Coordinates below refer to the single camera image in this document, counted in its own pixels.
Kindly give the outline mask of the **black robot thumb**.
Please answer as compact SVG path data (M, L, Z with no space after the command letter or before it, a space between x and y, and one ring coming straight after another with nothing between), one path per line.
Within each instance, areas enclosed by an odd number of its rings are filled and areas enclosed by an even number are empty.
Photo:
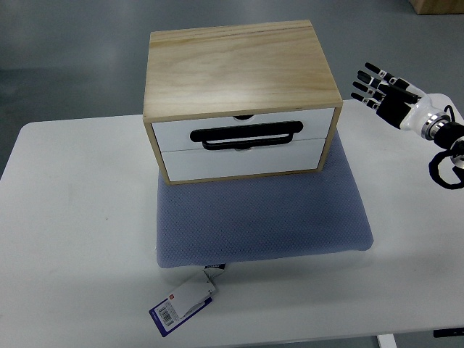
M397 84L393 85L393 96L401 102L407 104L416 104L420 97L413 92L407 90L405 84Z

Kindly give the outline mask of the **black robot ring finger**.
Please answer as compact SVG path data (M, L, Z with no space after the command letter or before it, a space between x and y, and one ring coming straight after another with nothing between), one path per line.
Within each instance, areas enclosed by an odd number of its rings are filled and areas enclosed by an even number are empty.
M383 99L383 98L384 98L384 94L383 94L383 93L381 93L381 92L378 91L377 89L372 89L372 88L369 87L369 86L363 85L363 84L360 83L360 82L355 81L352 85L353 85L355 88L357 88L357 89L359 89L360 91L362 91L363 93L369 95L370 98L374 98L374 99Z

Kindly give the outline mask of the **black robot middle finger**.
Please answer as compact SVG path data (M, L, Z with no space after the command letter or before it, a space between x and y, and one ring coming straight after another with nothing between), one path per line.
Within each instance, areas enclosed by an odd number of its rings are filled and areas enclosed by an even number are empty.
M379 86L385 86L386 85L386 81L381 79L381 78L377 78L375 76L372 76L372 75L369 75L368 73L362 71L362 70L359 70L357 72L357 79L360 80L361 82L363 82L365 85L368 85L374 89L379 89Z

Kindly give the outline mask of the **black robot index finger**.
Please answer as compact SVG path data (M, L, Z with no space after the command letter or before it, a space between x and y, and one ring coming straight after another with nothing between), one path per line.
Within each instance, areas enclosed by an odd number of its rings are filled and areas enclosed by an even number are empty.
M389 82L392 79L392 74L390 74L389 72L387 72L385 70L382 70L379 67L376 67L375 65L373 65L373 64L371 64L369 62L365 63L365 67L368 70L370 70L372 73L377 74L377 76L382 80L385 80L385 81Z

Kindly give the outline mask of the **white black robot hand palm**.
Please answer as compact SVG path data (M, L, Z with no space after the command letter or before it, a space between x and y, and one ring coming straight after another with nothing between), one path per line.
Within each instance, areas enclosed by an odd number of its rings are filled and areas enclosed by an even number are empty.
M376 114L391 126L403 130L414 131L419 136L435 136L439 126L450 121L450 116L433 106L431 97L422 90L409 83L405 84L407 90L417 94L420 99L416 104L407 104L393 96L393 85L386 83L379 86L378 91L384 94L379 102Z

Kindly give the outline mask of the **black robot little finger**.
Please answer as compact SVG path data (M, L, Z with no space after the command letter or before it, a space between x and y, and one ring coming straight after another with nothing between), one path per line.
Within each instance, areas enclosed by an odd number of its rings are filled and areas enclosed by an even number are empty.
M357 94L355 92L352 92L350 94L350 96L353 99L363 103L366 107L369 107L371 109L377 110L379 108L379 106L380 106L380 103L378 101L376 101L375 99L361 96L361 95L359 95L359 94Z

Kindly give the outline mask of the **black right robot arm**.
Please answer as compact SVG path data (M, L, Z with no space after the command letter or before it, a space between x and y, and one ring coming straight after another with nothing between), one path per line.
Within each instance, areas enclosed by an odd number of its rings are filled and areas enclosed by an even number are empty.
M455 121L451 112L435 107L431 96L391 73L367 62L367 72L357 72L353 86L359 93L351 97L373 109L394 128L413 131L427 141L450 150L453 164L462 169L463 125Z

